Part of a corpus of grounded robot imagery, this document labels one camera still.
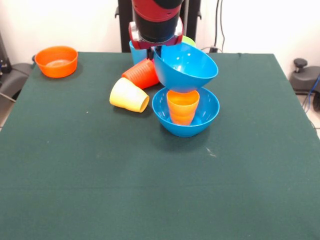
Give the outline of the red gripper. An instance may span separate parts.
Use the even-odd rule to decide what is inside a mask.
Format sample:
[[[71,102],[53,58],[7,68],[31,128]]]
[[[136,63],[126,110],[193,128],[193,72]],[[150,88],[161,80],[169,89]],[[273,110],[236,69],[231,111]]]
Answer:
[[[162,52],[162,46],[173,46],[180,44],[183,39],[184,35],[184,26],[182,19],[179,18],[177,21],[177,25],[175,27],[175,31],[172,37],[170,37],[166,41],[161,41],[161,42],[151,42],[146,39],[144,39],[138,30],[138,27],[136,25],[135,21],[131,21],[128,25],[128,32],[130,36],[130,40],[132,45],[136,50],[143,50],[147,49],[147,59],[153,60],[154,58],[154,50],[152,47],[155,47],[155,52],[157,53],[158,56],[161,55]]]

